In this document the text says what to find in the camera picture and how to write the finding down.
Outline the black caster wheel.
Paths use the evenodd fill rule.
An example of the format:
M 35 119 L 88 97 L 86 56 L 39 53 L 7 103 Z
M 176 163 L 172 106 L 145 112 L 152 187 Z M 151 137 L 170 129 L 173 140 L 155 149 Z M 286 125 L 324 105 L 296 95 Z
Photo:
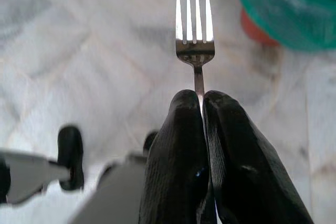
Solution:
M 147 156 L 149 153 L 149 150 L 153 144 L 153 141 L 156 137 L 156 135 L 158 134 L 157 130 L 153 130 L 151 132 L 148 133 L 148 135 L 145 138 L 144 144 L 143 144 L 143 155 Z
M 68 169 L 70 178 L 60 181 L 63 190 L 83 189 L 84 175 L 82 169 L 83 143 L 81 133 L 74 125 L 67 125 L 58 133 L 57 163 Z

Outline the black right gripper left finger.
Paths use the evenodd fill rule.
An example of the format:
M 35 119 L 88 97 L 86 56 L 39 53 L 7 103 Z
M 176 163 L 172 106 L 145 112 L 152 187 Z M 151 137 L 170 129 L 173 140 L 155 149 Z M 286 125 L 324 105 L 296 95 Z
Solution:
M 138 224 L 210 224 L 209 163 L 196 93 L 182 90 L 150 147 Z

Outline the silver metal fork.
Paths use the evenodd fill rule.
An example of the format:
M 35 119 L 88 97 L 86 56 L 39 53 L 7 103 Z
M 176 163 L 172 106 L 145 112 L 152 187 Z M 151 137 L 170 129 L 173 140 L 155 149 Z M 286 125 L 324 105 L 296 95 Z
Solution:
M 193 33 L 191 0 L 186 0 L 182 11 L 181 0 L 175 5 L 175 48 L 180 61 L 193 68 L 194 91 L 198 97 L 203 127 L 206 128 L 203 112 L 205 95 L 203 65 L 215 56 L 213 20 L 210 0 L 195 0 L 195 33 Z

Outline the green plastic container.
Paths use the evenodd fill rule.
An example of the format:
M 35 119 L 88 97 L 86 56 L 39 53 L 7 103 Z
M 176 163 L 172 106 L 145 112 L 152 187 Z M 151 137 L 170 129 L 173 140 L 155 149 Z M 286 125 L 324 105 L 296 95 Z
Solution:
M 336 50 L 336 0 L 240 0 L 252 22 L 281 45 Z

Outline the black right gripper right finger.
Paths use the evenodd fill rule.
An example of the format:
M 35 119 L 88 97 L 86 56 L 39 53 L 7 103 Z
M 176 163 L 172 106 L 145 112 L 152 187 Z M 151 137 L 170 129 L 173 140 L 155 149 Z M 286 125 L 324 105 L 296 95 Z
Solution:
M 209 91 L 203 113 L 222 224 L 314 224 L 277 151 L 240 103 Z

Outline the orange round object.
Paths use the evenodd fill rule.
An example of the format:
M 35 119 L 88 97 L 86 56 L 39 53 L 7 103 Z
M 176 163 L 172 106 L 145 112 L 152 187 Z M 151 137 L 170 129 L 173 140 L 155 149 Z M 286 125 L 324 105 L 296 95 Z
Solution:
M 253 41 L 260 43 L 264 46 L 277 47 L 280 44 L 272 39 L 260 27 L 258 27 L 247 15 L 246 11 L 242 8 L 240 12 L 240 25 L 244 33 Z

